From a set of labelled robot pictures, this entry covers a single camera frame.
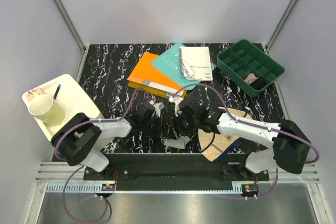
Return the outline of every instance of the orange notebook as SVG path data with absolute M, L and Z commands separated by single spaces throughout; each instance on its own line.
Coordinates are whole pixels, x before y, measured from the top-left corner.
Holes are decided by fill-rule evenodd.
M 127 80 L 149 87 L 148 90 L 145 88 L 149 93 L 153 93 L 151 92 L 153 88 L 162 90 L 166 92 L 165 97 L 167 98 L 179 90 L 181 86 L 153 67 L 152 61 L 157 57 L 158 55 L 145 52 Z M 185 94 L 186 90 L 182 90 L 178 95 L 184 97 Z

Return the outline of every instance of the book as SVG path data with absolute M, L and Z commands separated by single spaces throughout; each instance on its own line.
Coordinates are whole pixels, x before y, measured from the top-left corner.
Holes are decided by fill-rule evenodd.
M 212 81 L 208 47 L 180 47 L 180 70 L 187 80 Z
M 153 66 L 167 77 L 172 79 L 181 87 L 189 84 L 197 84 L 201 81 L 187 80 L 180 70 L 180 47 L 184 47 L 183 44 L 174 44 L 166 52 L 158 56 L 153 60 Z M 214 70 L 215 66 L 211 64 L 211 69 Z M 186 90 L 192 90 L 196 86 L 190 86 Z
M 148 93 L 155 94 L 164 98 L 169 98 L 182 86 L 171 80 L 162 72 L 153 67 L 152 62 L 158 55 L 145 52 L 138 64 L 127 78 L 129 87 L 142 87 Z M 186 90 L 178 93 L 181 97 L 185 97 Z

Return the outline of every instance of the black marble surface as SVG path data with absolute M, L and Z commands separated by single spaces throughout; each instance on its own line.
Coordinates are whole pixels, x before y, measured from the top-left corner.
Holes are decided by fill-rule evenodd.
M 125 111 L 133 88 L 128 87 L 127 78 L 144 52 L 160 55 L 173 44 L 131 44 L 131 45 L 90 45 L 82 71 L 79 84 L 93 99 L 105 118 L 121 116 Z M 211 52 L 211 60 L 217 62 L 217 55 L 230 44 L 185 44 L 186 46 L 208 46 Z M 274 85 L 271 85 L 263 93 L 255 98 L 250 98 L 230 79 L 215 68 L 213 82 L 207 82 L 216 88 L 223 96 L 227 105 L 231 108 L 247 111 L 255 120 L 265 122 L 281 122 L 283 111 Z M 188 97 L 196 98 L 200 104 L 207 107 L 220 106 L 216 94 L 203 87 L 196 87 L 188 91 Z M 167 99 L 151 95 L 155 102 L 163 102 L 166 108 L 164 114 L 174 112 L 173 106 Z M 144 93 L 139 92 L 133 102 L 132 108 L 145 101 Z M 167 135 L 172 134 L 169 124 L 164 120 L 162 131 Z M 166 147 L 161 138 L 152 138 L 142 132 L 125 138 L 115 138 L 112 143 L 104 148 L 105 153 L 199 153 L 196 131 L 190 135 L 191 141 L 186 149 L 178 150 Z M 243 141 L 234 152 L 254 152 L 261 150 L 263 146 L 251 141 Z

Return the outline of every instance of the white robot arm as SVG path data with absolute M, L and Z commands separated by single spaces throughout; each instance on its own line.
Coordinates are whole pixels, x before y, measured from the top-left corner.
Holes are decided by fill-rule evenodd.
M 265 123 L 238 116 L 235 117 L 236 120 L 233 120 L 223 108 L 209 111 L 195 101 L 181 98 L 175 99 L 173 102 L 175 103 L 175 115 L 169 117 L 169 122 L 179 135 L 186 135 L 196 127 L 206 132 L 238 135 L 267 147 L 264 151 L 247 155 L 244 167 L 251 173 L 258 174 L 263 170 L 278 167 L 290 173 L 301 173 L 308 155 L 308 146 L 277 132 L 238 123 L 238 120 L 264 126 L 266 129 L 285 130 L 309 141 L 293 122 Z M 90 123 L 67 136 L 64 143 L 61 143 L 60 154 L 69 165 L 82 164 L 101 172 L 109 165 L 109 160 L 99 150 L 108 144 L 112 137 L 126 137 L 133 127 L 142 130 L 146 128 L 147 132 L 151 132 L 152 124 L 148 122 L 156 118 L 158 114 L 160 114 L 158 106 L 144 103 L 141 109 L 135 112 L 135 116 L 130 118 L 118 122 L 104 122 L 102 120 Z M 53 137 L 52 145 L 55 146 L 67 130 L 85 120 L 89 119 L 84 114 L 70 120 Z

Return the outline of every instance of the black pen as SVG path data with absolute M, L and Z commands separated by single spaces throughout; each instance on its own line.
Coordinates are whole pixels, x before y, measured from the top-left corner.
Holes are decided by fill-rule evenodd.
M 54 94 L 54 100 L 56 100 L 56 97 L 57 97 L 57 94 L 58 94 L 58 91 L 59 91 L 60 88 L 61 88 L 61 84 L 59 84 L 59 85 L 57 86 L 56 92 L 55 92 L 55 94 Z

